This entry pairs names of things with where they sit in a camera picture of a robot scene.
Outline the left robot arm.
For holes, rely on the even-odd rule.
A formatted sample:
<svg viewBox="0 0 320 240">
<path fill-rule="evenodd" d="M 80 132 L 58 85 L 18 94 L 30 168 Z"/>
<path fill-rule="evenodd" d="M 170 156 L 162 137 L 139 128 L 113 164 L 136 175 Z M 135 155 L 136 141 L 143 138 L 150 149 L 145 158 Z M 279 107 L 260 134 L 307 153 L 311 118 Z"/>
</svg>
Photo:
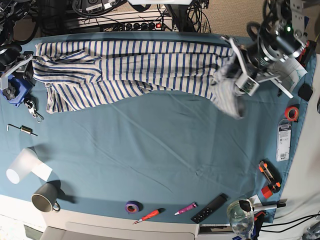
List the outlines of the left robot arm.
<svg viewBox="0 0 320 240">
<path fill-rule="evenodd" d="M 253 44 L 244 49 L 249 76 L 253 79 L 270 65 L 297 58 L 307 46 L 304 0 L 265 0 L 262 22 L 248 22 Z"/>
</svg>

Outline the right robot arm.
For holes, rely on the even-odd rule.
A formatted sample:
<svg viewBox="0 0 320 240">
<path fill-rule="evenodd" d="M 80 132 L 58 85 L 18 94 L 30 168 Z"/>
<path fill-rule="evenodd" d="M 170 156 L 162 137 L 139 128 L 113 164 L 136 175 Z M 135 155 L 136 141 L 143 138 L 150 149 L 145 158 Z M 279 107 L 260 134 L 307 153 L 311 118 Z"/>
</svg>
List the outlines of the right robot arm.
<svg viewBox="0 0 320 240">
<path fill-rule="evenodd" d="M 14 40 L 14 26 L 30 12 L 35 0 L 2 0 L 0 2 L 0 81 L 5 81 L 15 71 L 24 70 L 32 60 L 31 53 L 22 53 L 22 46 L 29 43 L 35 36 L 36 25 L 31 36 L 26 40 Z"/>
</svg>

